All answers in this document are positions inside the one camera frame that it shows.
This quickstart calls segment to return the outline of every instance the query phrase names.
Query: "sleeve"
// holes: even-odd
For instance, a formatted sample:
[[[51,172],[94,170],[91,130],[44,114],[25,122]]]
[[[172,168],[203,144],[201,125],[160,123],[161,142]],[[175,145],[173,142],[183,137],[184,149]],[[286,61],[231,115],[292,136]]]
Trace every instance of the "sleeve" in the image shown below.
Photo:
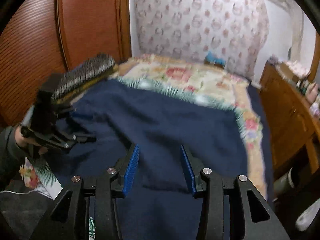
[[[4,189],[24,163],[26,152],[15,141],[15,128],[0,133],[0,190]]]

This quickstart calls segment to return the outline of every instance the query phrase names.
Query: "human hand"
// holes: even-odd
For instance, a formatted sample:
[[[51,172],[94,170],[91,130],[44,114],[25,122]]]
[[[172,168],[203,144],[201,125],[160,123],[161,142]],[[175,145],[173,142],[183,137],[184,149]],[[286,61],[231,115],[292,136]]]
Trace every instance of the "human hand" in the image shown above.
[[[28,146],[28,144],[33,144],[35,146],[40,146],[33,138],[24,138],[21,134],[21,126],[18,126],[14,132],[14,138],[16,140],[16,144],[20,148],[25,148]],[[46,147],[41,147],[39,149],[39,155],[45,154],[48,151]]]

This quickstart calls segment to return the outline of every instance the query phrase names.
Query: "wooden door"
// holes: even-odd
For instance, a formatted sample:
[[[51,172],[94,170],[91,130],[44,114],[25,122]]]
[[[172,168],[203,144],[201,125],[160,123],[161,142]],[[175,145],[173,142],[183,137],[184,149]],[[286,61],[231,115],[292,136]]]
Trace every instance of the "wooden door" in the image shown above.
[[[116,61],[123,58],[118,0],[57,2],[61,41],[70,70],[100,52]]]

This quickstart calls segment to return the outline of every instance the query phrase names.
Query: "white cable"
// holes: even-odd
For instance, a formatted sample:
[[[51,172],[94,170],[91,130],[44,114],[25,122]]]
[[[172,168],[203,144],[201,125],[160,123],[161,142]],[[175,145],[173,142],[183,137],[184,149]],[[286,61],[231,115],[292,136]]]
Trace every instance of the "white cable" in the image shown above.
[[[25,194],[29,194],[29,193],[35,192],[35,191],[37,191],[37,190],[33,189],[33,190],[28,191],[28,192],[13,192],[13,191],[10,191],[10,190],[4,190],[4,191],[0,191],[0,194],[7,192],[7,193],[18,194],[18,195],[25,195]]]
[[[41,195],[43,195],[43,196],[45,196],[45,197],[47,197],[47,198],[51,198],[52,199],[52,197],[49,195],[49,193],[44,193],[44,192],[41,192],[41,191],[39,191],[39,190],[36,190],[36,192],[38,192],[39,194],[41,194]]]

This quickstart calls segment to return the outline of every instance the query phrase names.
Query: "wooden wardrobe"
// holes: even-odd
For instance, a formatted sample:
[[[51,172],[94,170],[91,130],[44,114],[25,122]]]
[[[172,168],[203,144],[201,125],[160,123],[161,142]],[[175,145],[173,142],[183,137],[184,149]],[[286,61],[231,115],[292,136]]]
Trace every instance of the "wooden wardrobe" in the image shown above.
[[[25,0],[0,35],[0,126],[22,121],[39,86],[99,52],[131,56],[128,0]]]

